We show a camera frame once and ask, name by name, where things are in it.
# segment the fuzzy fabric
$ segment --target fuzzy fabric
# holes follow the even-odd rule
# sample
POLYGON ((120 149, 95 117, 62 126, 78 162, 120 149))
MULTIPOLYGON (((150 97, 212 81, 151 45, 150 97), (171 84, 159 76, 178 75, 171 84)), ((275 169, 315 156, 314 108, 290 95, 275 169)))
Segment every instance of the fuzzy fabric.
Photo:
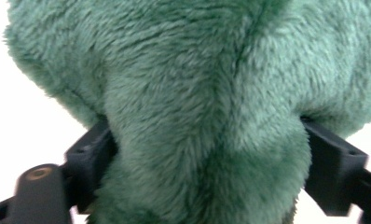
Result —
POLYGON ((10 0, 19 68, 122 151, 97 224, 278 224, 309 117, 371 121, 371 0, 10 0))

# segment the green fur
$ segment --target green fur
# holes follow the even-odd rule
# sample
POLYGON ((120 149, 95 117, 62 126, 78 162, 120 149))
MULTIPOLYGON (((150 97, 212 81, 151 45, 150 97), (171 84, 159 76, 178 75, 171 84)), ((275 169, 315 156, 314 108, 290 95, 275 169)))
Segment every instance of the green fur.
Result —
POLYGON ((121 145, 93 223, 282 223, 310 164, 299 117, 371 121, 371 0, 10 3, 20 69, 121 145))

